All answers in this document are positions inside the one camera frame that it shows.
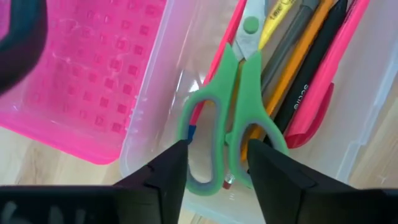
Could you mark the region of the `thin pink pencil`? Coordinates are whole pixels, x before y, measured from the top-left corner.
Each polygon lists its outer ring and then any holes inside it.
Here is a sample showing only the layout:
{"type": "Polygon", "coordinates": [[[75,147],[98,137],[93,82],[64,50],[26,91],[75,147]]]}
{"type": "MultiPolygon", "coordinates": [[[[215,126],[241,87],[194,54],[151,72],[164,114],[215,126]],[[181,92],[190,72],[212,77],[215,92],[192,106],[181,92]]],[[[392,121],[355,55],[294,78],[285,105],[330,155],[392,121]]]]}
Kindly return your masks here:
{"type": "MultiPolygon", "coordinates": [[[[209,84],[209,82],[211,82],[211,80],[213,79],[218,65],[220,64],[223,52],[224,52],[224,48],[226,46],[226,44],[232,44],[233,40],[235,38],[235,35],[237,33],[237,29],[239,27],[239,23],[241,21],[241,18],[243,16],[243,11],[244,8],[246,6],[247,0],[239,0],[236,8],[233,12],[233,15],[231,17],[231,20],[228,24],[228,27],[224,33],[224,36],[219,44],[218,50],[215,53],[215,57],[210,65],[210,69],[208,74],[206,75],[202,85],[200,86],[200,89],[203,89],[205,86],[207,86],[207,84],[209,84]]],[[[199,103],[198,106],[195,107],[194,111],[193,111],[193,115],[190,119],[189,122],[189,128],[188,128],[188,136],[187,136],[187,140],[189,142],[191,142],[193,140],[193,136],[195,134],[195,130],[197,128],[197,121],[198,118],[200,116],[200,113],[203,109],[204,103],[199,103]]]]}

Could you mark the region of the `grey pen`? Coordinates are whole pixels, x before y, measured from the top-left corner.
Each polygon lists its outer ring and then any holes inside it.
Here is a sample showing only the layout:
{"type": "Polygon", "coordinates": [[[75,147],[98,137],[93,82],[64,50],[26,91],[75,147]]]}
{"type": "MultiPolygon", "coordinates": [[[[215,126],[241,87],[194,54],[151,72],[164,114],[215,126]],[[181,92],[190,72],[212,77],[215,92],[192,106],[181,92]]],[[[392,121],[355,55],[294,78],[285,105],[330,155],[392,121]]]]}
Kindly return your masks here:
{"type": "Polygon", "coordinates": [[[272,57],[269,59],[262,71],[262,95],[266,93],[267,87],[277,73],[278,68],[282,65],[282,62],[284,61],[289,50],[296,44],[300,36],[303,34],[307,24],[309,23],[319,4],[320,0],[302,0],[296,15],[281,38],[278,46],[274,50],[272,57]]]}

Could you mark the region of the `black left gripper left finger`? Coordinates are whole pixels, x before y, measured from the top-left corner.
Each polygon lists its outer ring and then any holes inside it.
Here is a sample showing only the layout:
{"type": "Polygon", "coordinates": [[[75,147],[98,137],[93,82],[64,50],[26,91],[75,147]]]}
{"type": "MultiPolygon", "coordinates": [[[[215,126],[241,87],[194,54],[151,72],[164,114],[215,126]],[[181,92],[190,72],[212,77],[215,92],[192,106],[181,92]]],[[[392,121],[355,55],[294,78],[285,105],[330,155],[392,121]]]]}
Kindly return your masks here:
{"type": "Polygon", "coordinates": [[[0,187],[0,224],[177,224],[188,143],[176,142],[113,185],[0,187]]]}

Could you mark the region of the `yellow highlighter black print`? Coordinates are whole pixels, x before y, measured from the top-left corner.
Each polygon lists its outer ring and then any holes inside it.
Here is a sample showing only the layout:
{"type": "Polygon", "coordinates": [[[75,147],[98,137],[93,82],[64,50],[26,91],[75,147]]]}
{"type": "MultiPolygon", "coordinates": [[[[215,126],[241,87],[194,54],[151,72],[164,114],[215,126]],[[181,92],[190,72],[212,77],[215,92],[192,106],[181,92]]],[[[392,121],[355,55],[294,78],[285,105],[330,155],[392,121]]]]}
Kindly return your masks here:
{"type": "Polygon", "coordinates": [[[268,40],[273,35],[274,31],[290,11],[296,0],[277,0],[274,7],[268,14],[264,27],[261,32],[259,44],[257,49],[262,50],[267,44],[268,40]]]}

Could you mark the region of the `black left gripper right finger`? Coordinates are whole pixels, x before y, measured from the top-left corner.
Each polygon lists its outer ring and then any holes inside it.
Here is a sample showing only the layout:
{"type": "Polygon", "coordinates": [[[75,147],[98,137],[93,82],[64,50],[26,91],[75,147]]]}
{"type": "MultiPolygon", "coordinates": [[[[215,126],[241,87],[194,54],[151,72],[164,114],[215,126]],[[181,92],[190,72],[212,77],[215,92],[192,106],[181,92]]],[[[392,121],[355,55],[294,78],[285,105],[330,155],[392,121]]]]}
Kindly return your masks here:
{"type": "Polygon", "coordinates": [[[255,139],[248,164],[266,224],[398,224],[398,189],[356,189],[255,139]]]}

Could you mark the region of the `matte black pen white lettering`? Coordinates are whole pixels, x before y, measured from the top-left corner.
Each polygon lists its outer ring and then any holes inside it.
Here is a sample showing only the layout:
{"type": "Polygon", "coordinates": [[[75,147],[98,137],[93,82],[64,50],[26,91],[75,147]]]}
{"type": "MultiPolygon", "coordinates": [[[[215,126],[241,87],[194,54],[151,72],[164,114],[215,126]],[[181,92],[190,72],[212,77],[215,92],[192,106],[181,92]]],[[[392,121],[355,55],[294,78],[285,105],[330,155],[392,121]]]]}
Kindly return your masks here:
{"type": "Polygon", "coordinates": [[[304,99],[331,41],[346,15],[348,0],[320,0],[295,49],[282,70],[266,111],[275,113],[274,123],[284,133],[304,99]]]}

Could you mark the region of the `clear supply box pink lid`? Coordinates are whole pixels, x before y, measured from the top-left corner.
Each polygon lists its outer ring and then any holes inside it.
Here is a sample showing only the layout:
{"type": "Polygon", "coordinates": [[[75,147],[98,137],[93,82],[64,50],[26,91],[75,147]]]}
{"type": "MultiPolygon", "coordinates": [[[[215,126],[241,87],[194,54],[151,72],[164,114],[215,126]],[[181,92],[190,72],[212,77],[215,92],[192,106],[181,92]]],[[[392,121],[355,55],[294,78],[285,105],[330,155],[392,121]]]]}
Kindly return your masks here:
{"type": "MultiPolygon", "coordinates": [[[[0,126],[122,178],[177,139],[184,103],[200,89],[239,0],[0,0],[0,126]]],[[[261,50],[265,67],[296,0],[261,50]]],[[[348,177],[398,74],[398,0],[370,0],[340,60],[315,135],[286,156],[349,185],[348,177]]],[[[188,167],[211,180],[217,109],[204,106],[188,167]]],[[[185,185],[181,208],[221,224],[266,224],[254,186],[224,167],[210,196],[185,185]]]]}

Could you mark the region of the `pink highlighter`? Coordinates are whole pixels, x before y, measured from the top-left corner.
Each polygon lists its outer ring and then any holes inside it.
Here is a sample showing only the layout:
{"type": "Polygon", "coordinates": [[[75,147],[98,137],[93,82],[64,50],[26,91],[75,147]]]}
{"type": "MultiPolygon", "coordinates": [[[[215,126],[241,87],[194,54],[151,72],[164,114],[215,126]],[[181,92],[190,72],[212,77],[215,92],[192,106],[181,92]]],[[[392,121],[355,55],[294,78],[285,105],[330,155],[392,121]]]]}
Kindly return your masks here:
{"type": "Polygon", "coordinates": [[[319,129],[333,94],[333,79],[340,60],[361,21],[370,0],[353,0],[342,25],[325,54],[309,89],[285,135],[288,148],[295,149],[306,144],[319,129]]]}

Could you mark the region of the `green handled scissors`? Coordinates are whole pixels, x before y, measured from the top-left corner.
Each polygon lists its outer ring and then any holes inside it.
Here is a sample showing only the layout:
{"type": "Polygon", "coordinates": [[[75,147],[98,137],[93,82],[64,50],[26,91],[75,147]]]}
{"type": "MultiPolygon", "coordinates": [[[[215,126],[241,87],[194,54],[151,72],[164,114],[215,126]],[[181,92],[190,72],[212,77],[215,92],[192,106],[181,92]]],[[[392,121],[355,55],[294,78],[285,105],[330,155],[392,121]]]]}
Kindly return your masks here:
{"type": "Polygon", "coordinates": [[[191,121],[205,101],[216,105],[211,140],[211,180],[200,182],[187,174],[186,188],[193,194],[210,196],[223,186],[224,167],[246,187],[253,187],[250,175],[241,166],[244,132],[251,124],[260,126],[274,149],[287,155],[287,143],[264,109],[261,95],[262,53],[259,47],[268,0],[239,0],[220,43],[215,62],[205,83],[184,103],[177,139],[192,136],[191,121]]]}

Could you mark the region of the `orange pencil red eraser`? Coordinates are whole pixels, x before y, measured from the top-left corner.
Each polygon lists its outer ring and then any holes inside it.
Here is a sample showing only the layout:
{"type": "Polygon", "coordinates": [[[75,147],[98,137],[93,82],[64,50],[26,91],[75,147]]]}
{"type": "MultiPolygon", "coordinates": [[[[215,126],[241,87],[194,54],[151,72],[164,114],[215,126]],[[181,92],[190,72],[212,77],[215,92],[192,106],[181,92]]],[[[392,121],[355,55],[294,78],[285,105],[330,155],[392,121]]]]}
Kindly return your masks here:
{"type": "Polygon", "coordinates": [[[271,118],[319,33],[334,0],[302,0],[302,3],[267,65],[244,67],[240,84],[233,91],[236,104],[232,132],[227,134],[229,169],[235,179],[252,187],[241,165],[248,141],[268,137],[274,149],[288,154],[283,130],[271,118]]]}

